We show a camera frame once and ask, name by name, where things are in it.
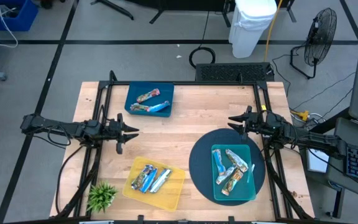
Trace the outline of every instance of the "blue tray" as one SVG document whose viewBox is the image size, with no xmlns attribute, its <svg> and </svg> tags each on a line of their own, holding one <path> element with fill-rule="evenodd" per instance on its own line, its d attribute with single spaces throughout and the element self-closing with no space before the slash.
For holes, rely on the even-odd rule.
<svg viewBox="0 0 358 224">
<path fill-rule="evenodd" d="M 37 6 L 31 0 L 0 0 L 0 5 L 21 6 L 19 15 L 15 18 L 4 18 L 11 31 L 29 31 L 38 14 Z M 6 30 L 0 18 L 0 30 Z"/>
<path fill-rule="evenodd" d="M 215 158 L 212 155 L 212 150 L 220 149 L 222 156 L 222 164 L 225 166 L 226 170 L 233 165 L 228 156 L 226 155 L 225 150 L 230 149 L 232 152 L 237 154 L 244 162 L 248 165 L 248 170 L 244 173 L 240 181 L 237 182 L 234 189 L 230 192 L 229 196 L 226 196 L 222 193 L 222 188 L 233 175 L 226 178 L 221 184 L 216 183 L 216 179 L 218 178 L 218 167 L 216 166 Z M 211 148 L 211 157 L 212 157 L 212 181 L 213 181 L 213 191 L 215 200 L 255 200 L 256 192 L 255 192 L 255 183 L 254 183 L 254 175 L 251 172 L 252 161 L 251 154 L 248 145 L 220 145 L 215 144 Z"/>
<path fill-rule="evenodd" d="M 160 90 L 159 96 L 151 97 L 141 104 L 154 106 L 168 100 L 171 104 L 170 106 L 158 112 L 131 111 L 131 105 L 136 103 L 138 96 L 148 93 L 155 88 Z M 125 110 L 128 111 L 128 113 L 135 115 L 160 116 L 167 118 L 171 116 L 172 112 L 173 89 L 174 86 L 171 83 L 131 82 L 129 84 L 127 100 L 125 101 Z"/>
</svg>

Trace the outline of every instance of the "yellow tray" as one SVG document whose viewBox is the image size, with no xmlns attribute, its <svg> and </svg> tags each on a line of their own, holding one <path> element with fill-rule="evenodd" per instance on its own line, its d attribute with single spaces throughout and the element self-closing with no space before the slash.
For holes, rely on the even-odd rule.
<svg viewBox="0 0 358 224">
<path fill-rule="evenodd" d="M 157 176 L 155 179 L 157 179 L 157 177 L 161 174 L 162 170 L 164 169 L 172 170 L 171 176 L 161 186 L 160 190 L 158 190 L 158 192 L 154 194 L 150 192 L 143 194 L 139 190 L 134 190 L 131 187 L 132 181 L 139 175 L 140 172 L 142 172 L 146 164 L 151 164 L 154 167 L 158 168 Z M 131 172 L 129 173 L 122 194 L 125 197 L 133 198 L 140 202 L 144 202 L 149 205 L 153 205 L 158 208 L 162 208 L 170 212 L 174 212 L 178 206 L 180 192 L 183 187 L 184 181 L 185 181 L 184 170 L 167 166 L 165 164 L 155 162 L 143 157 L 136 157 L 131 167 Z"/>
</svg>

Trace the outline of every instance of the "floor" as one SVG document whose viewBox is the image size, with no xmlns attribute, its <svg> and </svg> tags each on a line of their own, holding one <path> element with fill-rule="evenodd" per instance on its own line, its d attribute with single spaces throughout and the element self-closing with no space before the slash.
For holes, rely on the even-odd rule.
<svg viewBox="0 0 358 224">
<path fill-rule="evenodd" d="M 119 80 L 195 79 L 188 55 L 200 44 L 207 12 L 167 11 L 151 25 L 148 21 L 157 10 L 126 1 L 111 1 L 130 11 L 135 21 L 102 4 L 90 5 L 84 0 L 55 1 L 53 9 L 39 9 L 29 32 L 14 33 L 20 40 L 17 48 L 0 47 L 0 71 L 8 75 L 5 82 L 0 81 L 0 204 L 24 142 L 24 135 L 19 131 L 22 117 L 33 113 L 37 105 L 44 117 L 71 121 L 81 82 L 106 80 L 110 70 L 114 70 Z M 345 13 L 346 6 L 350 13 Z M 269 47 L 268 61 L 302 43 L 312 18 L 326 7 L 337 13 L 337 30 L 334 45 L 319 65 L 316 78 L 306 80 L 296 73 L 289 66 L 288 57 L 276 60 L 278 71 L 291 81 L 288 94 L 291 107 L 356 69 L 358 1 L 350 0 L 297 0 L 292 7 L 295 23 L 287 11 L 280 11 L 272 32 L 272 40 L 276 41 Z M 214 49 L 217 63 L 263 60 L 263 42 L 249 58 L 237 59 L 232 56 L 231 45 L 224 41 L 228 36 L 229 28 L 222 16 L 210 12 L 205 39 L 214 40 L 214 44 L 205 46 Z M 261 40 L 266 38 L 267 31 Z M 12 43 L 10 39 L 7 32 L 0 32 L 0 40 Z M 173 41 L 161 44 L 147 40 Z M 196 63 L 209 61 L 208 54 L 195 55 Z M 312 72 L 302 57 L 297 57 L 295 63 Z M 283 81 L 277 72 L 275 79 Z M 47 95 L 40 98 L 44 83 L 49 89 Z M 325 114 L 351 89 L 352 83 L 353 76 L 298 109 Z M 326 118 L 347 107 L 349 100 L 350 96 Z M 63 153 L 59 148 L 33 139 L 5 222 L 48 217 Z M 330 220 L 324 213 L 333 209 L 335 192 L 313 181 L 308 181 L 308 185 L 316 216 Z M 336 221 L 358 223 L 358 215 L 354 214 L 358 214 L 358 195 L 347 191 L 342 218 Z"/>
</svg>

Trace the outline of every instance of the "fan grille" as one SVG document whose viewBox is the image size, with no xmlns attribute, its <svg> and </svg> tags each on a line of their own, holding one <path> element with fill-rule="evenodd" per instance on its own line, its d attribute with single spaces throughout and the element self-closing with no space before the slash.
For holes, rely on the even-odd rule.
<svg viewBox="0 0 358 224">
<path fill-rule="evenodd" d="M 336 30 L 336 13 L 327 8 L 320 11 L 313 19 L 305 44 L 305 62 L 314 66 L 327 56 L 333 43 Z"/>
</svg>

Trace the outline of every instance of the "yellow plug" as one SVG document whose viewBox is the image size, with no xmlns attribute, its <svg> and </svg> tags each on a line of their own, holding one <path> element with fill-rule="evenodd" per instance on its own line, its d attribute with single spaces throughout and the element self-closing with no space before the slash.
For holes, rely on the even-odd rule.
<svg viewBox="0 0 358 224">
<path fill-rule="evenodd" d="M 307 121 L 308 120 L 309 111 L 305 111 L 305 112 L 291 111 L 291 113 L 298 115 L 302 119 L 302 121 Z"/>
</svg>

